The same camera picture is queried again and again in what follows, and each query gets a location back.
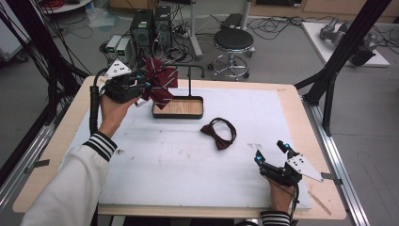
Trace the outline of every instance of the black box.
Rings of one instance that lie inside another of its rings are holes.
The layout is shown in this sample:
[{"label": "black box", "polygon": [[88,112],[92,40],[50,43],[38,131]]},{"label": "black box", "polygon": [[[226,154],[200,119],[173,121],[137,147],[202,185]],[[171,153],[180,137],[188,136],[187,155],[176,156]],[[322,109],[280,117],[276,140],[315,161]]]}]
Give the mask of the black box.
[{"label": "black box", "polygon": [[164,51],[172,47],[172,27],[170,6],[159,6],[155,9],[155,29],[158,39],[158,49]]},{"label": "black box", "polygon": [[153,57],[156,50],[156,33],[152,9],[140,8],[136,11],[130,25],[130,33],[136,54],[144,53],[145,56],[141,57]]}]

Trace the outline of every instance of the floor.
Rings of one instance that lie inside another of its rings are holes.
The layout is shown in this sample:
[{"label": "floor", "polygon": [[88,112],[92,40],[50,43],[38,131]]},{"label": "floor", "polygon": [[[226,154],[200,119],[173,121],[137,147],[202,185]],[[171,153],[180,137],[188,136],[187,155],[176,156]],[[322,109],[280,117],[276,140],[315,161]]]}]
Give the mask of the floor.
[{"label": "floor", "polygon": [[[223,21],[224,14],[241,12],[243,8],[242,1],[231,0],[227,6],[220,2],[201,0],[197,3],[197,14],[201,15],[197,19],[197,34],[201,34],[198,39],[204,57],[191,63],[204,68],[220,54],[212,46],[213,38],[209,36],[209,33],[215,33],[219,23],[206,15],[213,14]],[[184,17],[188,13],[185,7]],[[69,47],[93,74],[106,67],[99,46],[113,34],[124,34],[130,25],[129,14],[116,14],[119,17],[116,17],[115,26],[91,29],[82,9],[56,15],[60,25],[70,30],[65,36]],[[397,25],[379,24],[378,27],[381,31],[393,28],[393,36],[399,36]],[[240,78],[240,82],[295,84],[318,73],[324,66],[299,27],[287,26],[278,36],[261,33],[262,38],[251,29],[248,32],[255,39],[256,53],[246,58],[250,76]],[[55,43],[65,54],[60,41],[55,40]],[[388,68],[343,67],[341,70],[334,93],[331,133],[370,224],[399,225],[399,179],[395,176],[399,172],[399,56],[388,48],[378,47],[377,50],[390,62]],[[213,73],[205,72],[204,79],[212,80]],[[185,78],[185,74],[181,73],[180,77]],[[193,73],[193,79],[202,78],[199,73]],[[216,80],[234,82],[228,77]],[[306,87],[298,92],[305,94],[308,90]],[[12,60],[0,68],[0,92],[0,124],[4,128],[0,131],[2,166],[46,106],[47,84],[33,62]],[[2,225],[19,225],[21,222],[23,215],[12,211],[13,199],[15,195],[0,213]],[[104,225],[108,221],[109,218],[102,218]],[[174,220],[177,225],[186,222],[186,219]],[[348,215],[345,220],[300,220],[298,225],[353,225],[353,222]]]}]

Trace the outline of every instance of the white sleeve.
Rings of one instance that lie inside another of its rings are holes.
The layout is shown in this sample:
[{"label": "white sleeve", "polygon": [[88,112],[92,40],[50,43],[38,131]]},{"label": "white sleeve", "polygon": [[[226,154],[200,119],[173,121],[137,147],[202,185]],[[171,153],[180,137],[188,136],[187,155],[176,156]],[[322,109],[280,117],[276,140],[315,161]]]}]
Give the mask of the white sleeve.
[{"label": "white sleeve", "polygon": [[62,168],[26,212],[22,225],[90,224],[116,144],[97,132],[65,156]]}]

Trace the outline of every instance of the white triangular marker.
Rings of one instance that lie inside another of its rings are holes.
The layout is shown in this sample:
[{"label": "white triangular marker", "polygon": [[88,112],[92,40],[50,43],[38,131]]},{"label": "white triangular marker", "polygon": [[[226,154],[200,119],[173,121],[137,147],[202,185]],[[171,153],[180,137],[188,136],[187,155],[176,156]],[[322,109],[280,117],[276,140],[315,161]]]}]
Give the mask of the white triangular marker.
[{"label": "white triangular marker", "polygon": [[308,176],[316,181],[323,182],[322,174],[318,172],[306,159],[303,154],[299,154],[293,158],[287,160],[288,165],[290,165],[298,173]]},{"label": "white triangular marker", "polygon": [[111,67],[106,71],[106,74],[104,75],[105,78],[112,78],[116,76],[121,76],[124,74],[131,73],[132,70],[126,65],[124,65],[120,60],[116,59]]}]

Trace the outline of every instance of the person's right hand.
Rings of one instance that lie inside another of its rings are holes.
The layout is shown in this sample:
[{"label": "person's right hand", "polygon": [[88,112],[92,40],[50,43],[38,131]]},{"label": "person's right hand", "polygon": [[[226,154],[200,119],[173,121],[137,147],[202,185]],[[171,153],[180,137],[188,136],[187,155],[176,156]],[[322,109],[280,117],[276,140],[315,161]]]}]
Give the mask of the person's right hand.
[{"label": "person's right hand", "polygon": [[103,122],[101,123],[99,131],[107,137],[111,138],[114,136],[115,132],[120,127],[122,120],[126,116],[129,107],[136,103],[139,99],[140,97],[137,97],[126,103],[119,104],[114,102],[107,95],[103,95],[101,98]]},{"label": "person's right hand", "polygon": [[270,184],[270,198],[272,201],[272,209],[276,211],[283,211],[288,213],[290,204],[294,197],[293,186],[282,186],[277,182],[267,179]]}]

